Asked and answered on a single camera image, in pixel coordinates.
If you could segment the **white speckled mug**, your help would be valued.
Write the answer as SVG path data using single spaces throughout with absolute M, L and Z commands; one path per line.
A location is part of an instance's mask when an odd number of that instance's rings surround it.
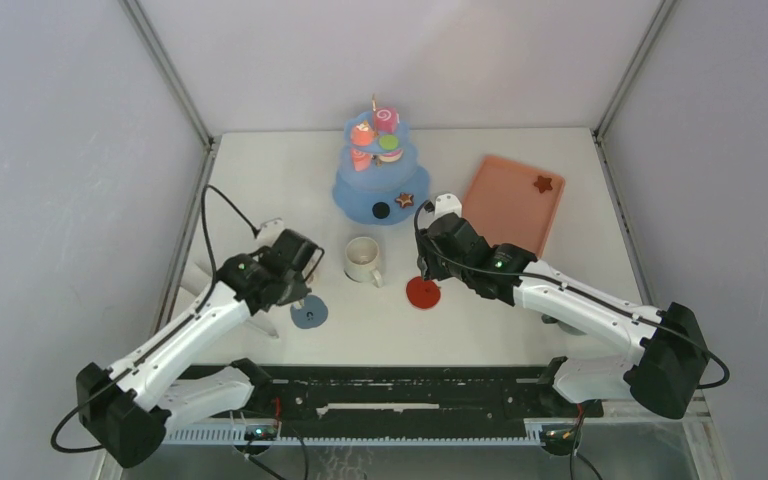
M 384 281 L 379 244 L 371 237 L 356 237 L 350 240 L 344 250 L 343 271 L 354 282 L 381 288 Z

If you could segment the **green macaron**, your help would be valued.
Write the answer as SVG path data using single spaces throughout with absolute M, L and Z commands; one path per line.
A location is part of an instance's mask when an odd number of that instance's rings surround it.
M 400 140 L 396 135 L 380 135 L 378 137 L 378 145 L 384 151 L 393 151 L 400 147 Z

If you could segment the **pink frosted donut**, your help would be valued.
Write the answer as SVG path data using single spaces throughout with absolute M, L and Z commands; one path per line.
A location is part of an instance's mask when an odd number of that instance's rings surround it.
M 383 153 L 379 156 L 379 160 L 383 163 L 393 163 L 401 159 L 403 150 L 398 149 L 391 152 Z

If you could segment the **grey speckled mug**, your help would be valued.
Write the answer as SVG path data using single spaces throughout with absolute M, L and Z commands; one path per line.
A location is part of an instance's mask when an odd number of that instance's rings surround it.
M 573 336 L 584 336 L 585 335 L 585 332 L 583 332 L 583 331 L 581 331 L 581 330 L 579 330 L 579 329 L 577 329 L 577 328 L 575 328 L 575 327 L 573 327 L 571 325 L 563 323 L 563 322 L 559 321 L 557 318 L 552 317 L 550 315 L 542 314 L 541 315 L 541 321 L 544 324 L 547 324 L 547 325 L 555 325 L 561 331 L 565 332 L 568 335 L 573 335 Z

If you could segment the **light pink swirl roll cake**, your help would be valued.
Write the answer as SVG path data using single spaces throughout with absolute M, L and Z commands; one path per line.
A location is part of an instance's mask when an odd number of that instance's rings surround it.
M 356 172 L 362 172 L 364 170 L 367 170 L 371 166 L 373 155 L 371 153 L 364 152 L 362 150 L 351 148 L 350 158 L 351 158 L 351 162 L 354 170 Z

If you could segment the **black sandwich cookie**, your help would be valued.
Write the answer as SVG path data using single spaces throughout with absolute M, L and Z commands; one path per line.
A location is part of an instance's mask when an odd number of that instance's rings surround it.
M 389 217 L 390 206 L 386 202 L 377 202 L 372 206 L 372 213 L 376 219 L 383 220 Z

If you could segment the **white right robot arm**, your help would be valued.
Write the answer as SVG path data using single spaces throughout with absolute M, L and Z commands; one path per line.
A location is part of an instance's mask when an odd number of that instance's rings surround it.
M 607 357 L 552 360 L 538 402 L 552 416 L 576 404 L 630 399 L 667 419 L 685 416 L 702 377 L 722 360 L 707 346 L 695 313 L 677 302 L 661 309 L 609 295 L 577 281 L 521 247 L 491 245 L 462 215 L 451 193 L 424 201 L 426 227 L 415 225 L 423 279 L 456 279 L 478 296 L 538 312 L 610 347 Z

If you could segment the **star-shaped brown cookie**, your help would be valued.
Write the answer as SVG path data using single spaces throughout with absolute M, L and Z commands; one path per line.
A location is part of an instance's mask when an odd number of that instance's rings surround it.
M 401 209 L 407 209 L 415 205 L 414 195 L 408 192 L 401 192 L 394 201 Z

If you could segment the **magenta swirl roll cake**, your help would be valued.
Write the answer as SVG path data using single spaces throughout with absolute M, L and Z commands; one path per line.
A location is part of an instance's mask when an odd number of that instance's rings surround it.
M 381 135 L 394 135 L 400 124 L 399 113 L 395 108 L 378 108 L 373 113 L 375 130 Z

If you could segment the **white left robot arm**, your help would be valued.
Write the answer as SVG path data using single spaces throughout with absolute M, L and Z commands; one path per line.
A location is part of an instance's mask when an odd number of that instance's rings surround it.
M 198 355 L 237 326 L 276 306 L 304 300 L 323 249 L 280 219 L 261 225 L 252 253 L 217 267 L 208 286 L 170 324 L 130 354 L 76 377 L 83 427 L 123 468 L 147 460 L 168 434 L 215 414 L 265 414 L 270 376 L 253 361 L 235 360 L 195 380 L 182 374 Z

